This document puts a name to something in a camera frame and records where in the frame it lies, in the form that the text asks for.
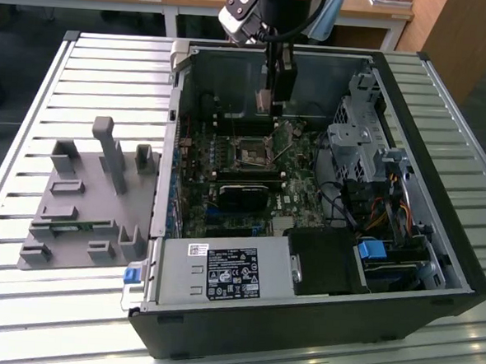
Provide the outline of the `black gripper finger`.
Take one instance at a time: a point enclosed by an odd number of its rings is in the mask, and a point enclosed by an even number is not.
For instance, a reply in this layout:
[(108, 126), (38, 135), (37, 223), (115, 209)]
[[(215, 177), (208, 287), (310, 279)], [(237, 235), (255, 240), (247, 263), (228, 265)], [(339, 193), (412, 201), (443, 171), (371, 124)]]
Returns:
[(266, 80), (264, 88), (271, 91), (274, 81), (276, 44), (266, 44)]
[(284, 103), (290, 100), (297, 79), (293, 44), (282, 44), (279, 48), (274, 69), (272, 116), (282, 115)]

